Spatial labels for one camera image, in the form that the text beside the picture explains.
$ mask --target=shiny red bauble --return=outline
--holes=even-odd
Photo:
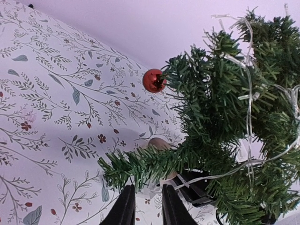
[[[158,93],[165,88],[166,79],[162,79],[163,72],[159,69],[148,70],[142,78],[144,88],[151,93]]]

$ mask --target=table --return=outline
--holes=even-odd
[[[0,0],[0,40],[0,224],[99,224],[118,196],[99,156],[182,141],[171,91],[147,92],[145,67],[12,0]],[[162,224],[161,200],[137,198],[136,224]],[[187,208],[217,224],[212,206]]]

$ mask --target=beige object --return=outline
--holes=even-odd
[[[158,138],[158,137],[150,139],[150,141],[148,142],[148,146],[151,146],[151,145],[154,146],[157,150],[162,150],[162,151],[168,150],[171,148],[171,145],[168,142],[166,142],[165,140]],[[176,171],[170,173],[165,180],[160,179],[160,185],[162,186],[164,183],[166,183],[169,180],[172,180],[177,175],[178,174]]]

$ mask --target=green garland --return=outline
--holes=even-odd
[[[253,29],[254,63],[248,67],[253,93],[260,93],[253,102],[253,133],[265,145],[261,153],[272,158],[282,153],[297,137],[298,123],[285,95],[274,87],[292,88],[300,84],[300,33],[289,17],[275,17],[266,22],[249,12],[246,19]],[[187,137],[177,150],[156,151],[153,148],[137,152],[107,154],[111,163],[102,158],[108,185],[122,189],[133,176],[137,190],[148,180],[166,177],[171,171],[201,168],[211,175],[220,175],[240,166],[235,161],[239,139],[246,137],[248,101],[239,100],[249,92],[246,70],[224,58],[224,53],[237,60],[239,41],[249,42],[245,24],[238,25],[239,39],[219,32],[207,34],[210,50],[192,46],[169,60],[164,68],[169,86],[177,90],[173,97],[181,102],[175,110]],[[300,178],[300,152],[291,150],[281,158],[254,165],[251,186],[248,169],[211,180],[208,192],[217,198],[220,213],[227,213],[231,225],[258,225],[266,213],[279,217],[292,210],[300,198],[288,192]],[[263,204],[265,211],[259,211]]]

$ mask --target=tabletop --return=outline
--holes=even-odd
[[[98,158],[183,139],[171,90],[147,92],[145,67],[12,0],[0,0],[0,68],[0,224],[98,225],[118,196]],[[161,195],[137,198],[136,224],[162,224],[161,208]],[[187,208],[217,224],[212,206]]]

